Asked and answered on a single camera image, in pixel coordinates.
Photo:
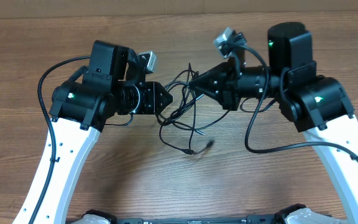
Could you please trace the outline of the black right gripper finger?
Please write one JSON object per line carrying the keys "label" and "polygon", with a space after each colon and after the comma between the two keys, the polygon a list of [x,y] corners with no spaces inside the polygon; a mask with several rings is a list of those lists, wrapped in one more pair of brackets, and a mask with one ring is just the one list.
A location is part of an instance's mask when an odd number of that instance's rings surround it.
{"label": "black right gripper finger", "polygon": [[228,108],[228,101],[224,99],[224,88],[213,81],[192,80],[189,87],[197,94],[204,94],[217,101],[223,108]]}
{"label": "black right gripper finger", "polygon": [[219,64],[192,79],[190,86],[209,86],[216,82],[222,83],[226,79],[228,68],[226,64]]}

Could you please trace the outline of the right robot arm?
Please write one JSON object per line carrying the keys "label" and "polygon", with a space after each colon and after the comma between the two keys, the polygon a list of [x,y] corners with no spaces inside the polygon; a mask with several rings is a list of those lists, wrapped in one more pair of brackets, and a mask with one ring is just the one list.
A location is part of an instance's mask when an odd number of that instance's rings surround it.
{"label": "right robot arm", "polygon": [[273,98],[287,120],[304,135],[303,147],[317,153],[342,202],[346,223],[358,223],[358,120],[344,89],[318,75],[312,35],[300,22],[283,22],[267,32],[268,60],[246,65],[251,48],[227,28],[214,40],[224,62],[190,82],[197,93],[235,111],[242,98]]}

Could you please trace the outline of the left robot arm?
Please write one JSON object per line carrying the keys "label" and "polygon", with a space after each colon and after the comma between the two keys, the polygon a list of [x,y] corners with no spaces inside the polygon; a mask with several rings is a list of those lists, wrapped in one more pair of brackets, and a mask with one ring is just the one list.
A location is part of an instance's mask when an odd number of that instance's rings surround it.
{"label": "left robot arm", "polygon": [[44,152],[16,223],[64,223],[86,158],[114,115],[159,114],[173,100],[159,82],[148,82],[152,51],[97,40],[80,67],[54,89]]}

